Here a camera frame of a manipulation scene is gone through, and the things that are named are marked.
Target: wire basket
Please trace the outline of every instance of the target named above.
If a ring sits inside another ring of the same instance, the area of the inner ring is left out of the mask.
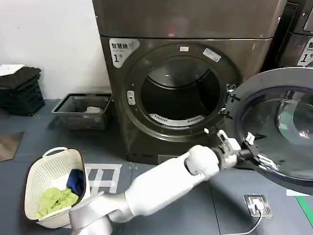
[[[52,113],[71,130],[104,130],[111,119],[111,94],[68,94]],[[99,108],[98,113],[89,113],[88,107]]]
[[[70,224],[69,210],[71,207],[54,211],[41,219],[36,219],[39,211],[40,200],[43,193],[49,188],[66,188],[68,176],[72,169],[79,169],[84,172],[84,191],[74,207],[82,199],[90,197],[88,174],[84,162],[75,149],[65,147],[53,148],[37,160],[30,168],[27,176],[24,200],[24,213],[28,220],[40,224],[46,228],[56,229]]]

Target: label sticker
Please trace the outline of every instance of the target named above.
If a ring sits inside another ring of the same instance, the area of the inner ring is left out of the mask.
[[[210,50],[209,48],[204,50],[203,55],[210,58],[211,60],[213,60],[216,63],[219,62],[219,60],[221,59],[221,56],[219,54],[215,53],[214,51]]]
[[[302,55],[298,61],[298,66],[307,66],[313,61],[313,38],[311,38],[305,46]]]
[[[113,65],[122,67],[125,60],[139,47],[137,39],[111,38],[109,40]]]
[[[179,51],[188,52],[189,51],[189,47],[180,47]]]

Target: green towel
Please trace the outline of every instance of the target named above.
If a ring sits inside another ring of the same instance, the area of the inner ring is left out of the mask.
[[[39,212],[36,218],[40,219],[45,215],[69,207],[77,202],[78,196],[71,192],[69,188],[59,190],[57,188],[47,189],[40,200]]]

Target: white wall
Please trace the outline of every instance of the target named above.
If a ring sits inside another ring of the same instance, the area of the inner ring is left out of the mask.
[[[110,86],[92,0],[1,0],[0,64],[41,68],[45,98]]]

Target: blue cloth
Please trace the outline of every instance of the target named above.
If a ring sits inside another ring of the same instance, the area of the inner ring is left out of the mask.
[[[81,170],[71,170],[68,180],[67,187],[72,190],[77,196],[81,196],[84,191],[84,173]]]

